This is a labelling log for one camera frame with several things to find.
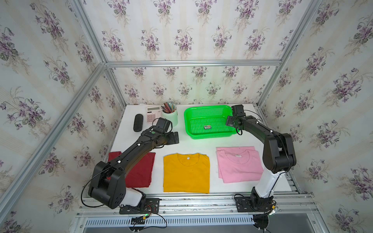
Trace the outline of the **green plastic basket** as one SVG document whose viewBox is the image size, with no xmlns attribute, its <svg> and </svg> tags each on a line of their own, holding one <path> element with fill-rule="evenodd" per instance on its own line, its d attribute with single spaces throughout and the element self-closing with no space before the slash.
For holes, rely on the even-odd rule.
<svg viewBox="0 0 373 233">
<path fill-rule="evenodd" d="M 186 133 L 192 139 L 229 137 L 236 134 L 235 128 L 226 126 L 232 109 L 228 105 L 191 107 L 184 111 Z"/>
</svg>

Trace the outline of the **yellow t-shirt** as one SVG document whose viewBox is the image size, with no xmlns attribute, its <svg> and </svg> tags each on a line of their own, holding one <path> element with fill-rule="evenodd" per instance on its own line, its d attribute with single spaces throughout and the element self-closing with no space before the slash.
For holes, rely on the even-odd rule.
<svg viewBox="0 0 373 233">
<path fill-rule="evenodd" d="M 210 192 L 210 159 L 205 154 L 170 154 L 164 156 L 163 191 Z"/>
</svg>

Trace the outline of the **dark red t-shirt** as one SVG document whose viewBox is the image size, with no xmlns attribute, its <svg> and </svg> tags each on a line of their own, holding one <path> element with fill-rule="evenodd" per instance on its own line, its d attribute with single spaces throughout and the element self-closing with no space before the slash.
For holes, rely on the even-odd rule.
<svg viewBox="0 0 373 233">
<path fill-rule="evenodd" d="M 127 188 L 148 188 L 152 181 L 152 171 L 156 153 L 147 153 L 125 178 Z"/>
</svg>

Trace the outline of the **pink t-shirt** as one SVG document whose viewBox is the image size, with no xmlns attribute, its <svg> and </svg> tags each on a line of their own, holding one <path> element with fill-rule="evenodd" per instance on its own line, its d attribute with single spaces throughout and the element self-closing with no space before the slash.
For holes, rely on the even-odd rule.
<svg viewBox="0 0 373 233">
<path fill-rule="evenodd" d="M 259 181 L 263 167 L 258 151 L 249 147 L 217 147 L 218 176 L 224 183 Z"/>
</svg>

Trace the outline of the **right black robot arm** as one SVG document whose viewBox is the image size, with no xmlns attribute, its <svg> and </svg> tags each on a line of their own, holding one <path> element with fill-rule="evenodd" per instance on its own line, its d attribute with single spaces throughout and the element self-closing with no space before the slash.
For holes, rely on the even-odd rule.
<svg viewBox="0 0 373 233">
<path fill-rule="evenodd" d="M 258 184 L 251 192 L 252 202 L 269 201 L 282 175 L 296 165 L 296 155 L 290 134 L 281 134 L 260 123 L 253 116 L 247 116 L 244 106 L 231 107 L 232 116 L 227 117 L 226 126 L 246 131 L 260 140 L 263 147 L 262 161 L 266 168 Z"/>
</svg>

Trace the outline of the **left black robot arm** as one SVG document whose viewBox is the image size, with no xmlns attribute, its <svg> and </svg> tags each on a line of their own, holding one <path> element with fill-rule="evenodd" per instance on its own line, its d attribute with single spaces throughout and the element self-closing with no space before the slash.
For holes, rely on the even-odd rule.
<svg viewBox="0 0 373 233">
<path fill-rule="evenodd" d="M 100 161 L 89 180 L 88 195 L 102 206 L 115 209 L 129 200 L 125 178 L 132 168 L 153 149 L 179 143 L 173 124 L 159 118 L 156 125 L 144 130 L 140 137 L 118 157 L 109 162 Z"/>
</svg>

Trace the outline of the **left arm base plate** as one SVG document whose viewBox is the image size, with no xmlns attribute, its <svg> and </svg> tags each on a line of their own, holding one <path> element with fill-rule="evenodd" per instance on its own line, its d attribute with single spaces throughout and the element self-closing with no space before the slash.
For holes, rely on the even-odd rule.
<svg viewBox="0 0 373 233">
<path fill-rule="evenodd" d="M 161 199 L 159 198 L 146 198 L 141 200 L 137 206 L 120 205 L 119 213 L 121 215 L 131 214 L 158 214 Z"/>
</svg>

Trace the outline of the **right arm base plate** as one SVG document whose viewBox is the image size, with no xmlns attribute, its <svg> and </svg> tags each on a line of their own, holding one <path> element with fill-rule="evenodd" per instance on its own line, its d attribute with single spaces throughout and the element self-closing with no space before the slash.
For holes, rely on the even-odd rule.
<svg viewBox="0 0 373 233">
<path fill-rule="evenodd" d="M 271 212 L 275 206 L 276 201 L 273 200 L 273 197 L 270 198 L 261 198 L 256 197 L 255 195 L 246 197 L 241 194 L 235 194 L 233 200 L 236 203 L 236 208 L 239 213 L 248 213 L 248 212 Z"/>
</svg>

